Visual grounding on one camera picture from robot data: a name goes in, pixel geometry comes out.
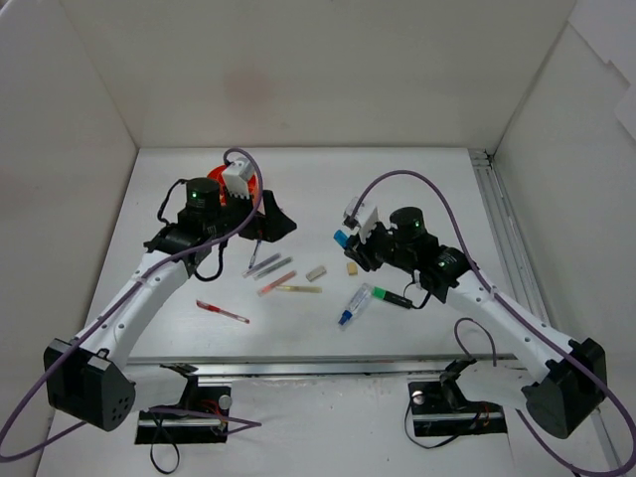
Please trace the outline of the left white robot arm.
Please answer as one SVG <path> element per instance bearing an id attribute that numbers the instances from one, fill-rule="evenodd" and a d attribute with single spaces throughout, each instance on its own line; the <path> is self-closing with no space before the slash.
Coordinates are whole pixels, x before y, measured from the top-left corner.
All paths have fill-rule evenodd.
<path id="1" fill-rule="evenodd" d="M 271 191 L 258 195 L 260 211 L 217 181 L 186 183 L 186 203 L 145 243 L 145 253 L 126 285 L 90 325 L 65 342 L 54 340 L 44 353 L 50 405 L 104 431 L 113 431 L 130 413 L 165 406 L 190 415 L 198 406 L 198 379 L 190 365 L 129 367 L 136 342 L 164 303 L 195 274 L 214 245 L 232 234 L 276 242 L 296 230 Z"/>

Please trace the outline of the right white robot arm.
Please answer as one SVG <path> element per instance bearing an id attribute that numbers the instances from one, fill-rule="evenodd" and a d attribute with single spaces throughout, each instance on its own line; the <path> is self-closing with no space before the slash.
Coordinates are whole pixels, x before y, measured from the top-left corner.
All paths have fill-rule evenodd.
<path id="1" fill-rule="evenodd" d="M 404 207 L 384 226 L 374 206 L 349 205 L 343 214 L 352 234 L 342 240 L 345 255 L 365 271 L 387 264 L 408 273 L 438 301 L 484 326 L 512 349 L 530 374 L 521 404 L 545 432 L 566 439 L 605 399 L 592 373 L 607 381 L 605 351 L 587 338 L 577 342 L 547 325 L 495 285 L 480 280 L 467 255 L 430 234 L 423 213 Z"/>

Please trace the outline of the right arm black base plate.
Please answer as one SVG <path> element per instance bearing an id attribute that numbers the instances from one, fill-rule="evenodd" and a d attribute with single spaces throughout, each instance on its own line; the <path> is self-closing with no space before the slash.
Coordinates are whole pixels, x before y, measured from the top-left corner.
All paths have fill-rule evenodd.
<path id="1" fill-rule="evenodd" d="M 506 434 L 503 408 L 469 400 L 457 384 L 459 373 L 475 361 L 452 362 L 434 381 L 410 381 L 404 413 L 407 437 L 425 449 L 441 448 L 460 437 Z"/>

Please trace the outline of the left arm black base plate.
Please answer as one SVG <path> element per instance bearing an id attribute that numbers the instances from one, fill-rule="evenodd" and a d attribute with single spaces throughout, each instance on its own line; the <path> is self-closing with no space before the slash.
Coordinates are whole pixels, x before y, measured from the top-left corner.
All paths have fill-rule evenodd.
<path id="1" fill-rule="evenodd" d="M 188 397 L 186 409 L 228 416 L 232 402 L 230 386 L 201 387 Z M 141 411 L 136 421 L 134 444 L 222 444 L 228 440 L 228 430 L 229 424 L 217 418 Z"/>

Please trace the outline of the blue cap black highlighter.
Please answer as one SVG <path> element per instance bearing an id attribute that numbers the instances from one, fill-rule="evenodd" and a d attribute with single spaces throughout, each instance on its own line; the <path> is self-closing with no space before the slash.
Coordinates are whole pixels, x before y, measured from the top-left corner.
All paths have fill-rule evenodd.
<path id="1" fill-rule="evenodd" d="M 333 235 L 334 241 L 342 248 L 346 249 L 349 246 L 350 236 L 342 230 L 336 230 Z"/>

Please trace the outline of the green cap black highlighter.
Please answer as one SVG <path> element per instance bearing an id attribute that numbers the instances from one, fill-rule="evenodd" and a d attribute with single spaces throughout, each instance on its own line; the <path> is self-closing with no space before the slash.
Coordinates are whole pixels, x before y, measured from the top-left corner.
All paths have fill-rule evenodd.
<path id="1" fill-rule="evenodd" d="M 372 291 L 372 295 L 374 298 L 387 302 L 389 304 L 398 306 L 403 309 L 411 309 L 413 307 L 412 301 L 408 298 L 398 295 L 396 293 L 387 291 L 380 287 L 374 287 Z"/>

